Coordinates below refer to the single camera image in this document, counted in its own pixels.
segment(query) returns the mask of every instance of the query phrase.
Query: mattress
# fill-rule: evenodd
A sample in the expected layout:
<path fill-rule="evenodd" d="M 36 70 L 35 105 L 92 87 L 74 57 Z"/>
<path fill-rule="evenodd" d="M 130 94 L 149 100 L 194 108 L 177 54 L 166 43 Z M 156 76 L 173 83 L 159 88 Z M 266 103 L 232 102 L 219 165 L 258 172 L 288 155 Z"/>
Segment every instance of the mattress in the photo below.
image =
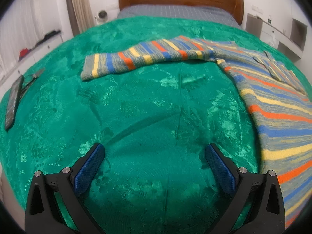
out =
<path fill-rule="evenodd" d="M 133 5 L 121 10 L 118 18 L 134 16 L 155 16 L 168 18 L 185 18 L 203 20 L 232 26 L 238 29 L 241 27 L 233 16 L 227 11 L 216 7 L 192 7 L 183 5 Z"/>
<path fill-rule="evenodd" d="M 215 63 L 193 60 L 80 79 L 87 55 L 179 35 L 269 51 L 312 96 L 305 76 L 283 54 L 230 26 L 137 16 L 93 27 L 27 71 L 46 68 L 23 97 L 14 126 L 8 132 L 0 126 L 0 161 L 22 207 L 35 171 L 58 173 L 100 142 L 105 159 L 80 200 L 106 233 L 207 230 L 230 197 L 217 184 L 204 147 L 215 142 L 251 172 L 261 161 L 255 125 L 232 80 Z M 0 104 L 2 124 L 7 100 L 8 92 Z"/>

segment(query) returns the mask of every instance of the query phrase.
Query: green bedspread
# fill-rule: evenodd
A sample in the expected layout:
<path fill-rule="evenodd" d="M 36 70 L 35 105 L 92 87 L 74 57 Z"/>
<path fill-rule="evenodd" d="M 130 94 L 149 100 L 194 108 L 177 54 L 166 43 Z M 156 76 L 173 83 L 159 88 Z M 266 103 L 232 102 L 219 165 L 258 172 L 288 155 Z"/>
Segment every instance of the green bedspread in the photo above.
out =
<path fill-rule="evenodd" d="M 59 172 L 100 142 L 105 160 L 81 200 L 107 234 L 207 229 L 230 197 L 216 184 L 204 147 L 215 142 L 252 172 L 260 165 L 255 126 L 231 79 L 216 64 L 197 60 L 80 79 L 86 55 L 179 35 L 267 50 L 294 71 L 311 99 L 311 85 L 284 55 L 239 29 L 158 17 L 93 27 L 28 70 L 26 75 L 46 68 L 22 99 L 8 133 L 8 93 L 1 101 L 0 161 L 23 207 L 36 170 Z"/>

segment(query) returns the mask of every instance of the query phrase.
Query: beige curtain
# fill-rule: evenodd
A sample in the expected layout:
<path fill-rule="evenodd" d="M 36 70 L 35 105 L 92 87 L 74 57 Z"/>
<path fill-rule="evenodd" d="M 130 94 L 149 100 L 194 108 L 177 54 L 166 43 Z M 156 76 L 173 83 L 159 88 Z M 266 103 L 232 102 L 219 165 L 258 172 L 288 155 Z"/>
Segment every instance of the beige curtain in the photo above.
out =
<path fill-rule="evenodd" d="M 71 0 L 77 19 L 79 32 L 82 33 L 93 27 L 94 21 L 89 0 Z"/>

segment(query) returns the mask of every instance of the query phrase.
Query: blue gripper pad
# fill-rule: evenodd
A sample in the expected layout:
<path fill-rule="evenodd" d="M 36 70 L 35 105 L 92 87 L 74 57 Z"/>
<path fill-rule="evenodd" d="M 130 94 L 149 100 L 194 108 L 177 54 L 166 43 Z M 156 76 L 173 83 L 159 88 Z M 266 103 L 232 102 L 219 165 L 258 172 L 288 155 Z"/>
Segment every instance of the blue gripper pad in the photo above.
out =
<path fill-rule="evenodd" d="M 99 144 L 74 179 L 74 192 L 76 195 L 87 191 L 96 171 L 104 159 L 104 155 L 104 147 L 102 144 Z"/>
<path fill-rule="evenodd" d="M 235 194 L 235 178 L 229 168 L 226 166 L 226 164 L 222 161 L 218 153 L 210 144 L 208 144 L 205 148 L 205 158 L 210 165 L 218 183 L 221 185 L 223 191 L 230 195 Z"/>

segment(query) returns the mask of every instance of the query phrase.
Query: silver bolt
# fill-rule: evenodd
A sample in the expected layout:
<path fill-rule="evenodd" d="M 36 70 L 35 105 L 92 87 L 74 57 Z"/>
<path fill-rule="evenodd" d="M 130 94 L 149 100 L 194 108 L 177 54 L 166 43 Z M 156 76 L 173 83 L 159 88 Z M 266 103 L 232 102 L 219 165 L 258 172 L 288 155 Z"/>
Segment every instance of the silver bolt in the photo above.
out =
<path fill-rule="evenodd" d="M 35 177 L 39 177 L 40 174 L 41 174 L 41 171 L 36 171 L 34 175 L 35 175 Z"/>
<path fill-rule="evenodd" d="M 247 169 L 246 169 L 245 167 L 240 167 L 240 168 L 239 168 L 239 171 L 240 171 L 241 173 L 246 173 L 246 172 L 247 172 Z"/>
<path fill-rule="evenodd" d="M 275 171 L 273 171 L 273 170 L 269 170 L 269 174 L 272 176 L 272 177 L 274 177 L 275 176 Z"/>
<path fill-rule="evenodd" d="M 71 171 L 70 167 L 64 167 L 62 170 L 63 173 L 69 173 L 70 171 Z"/>

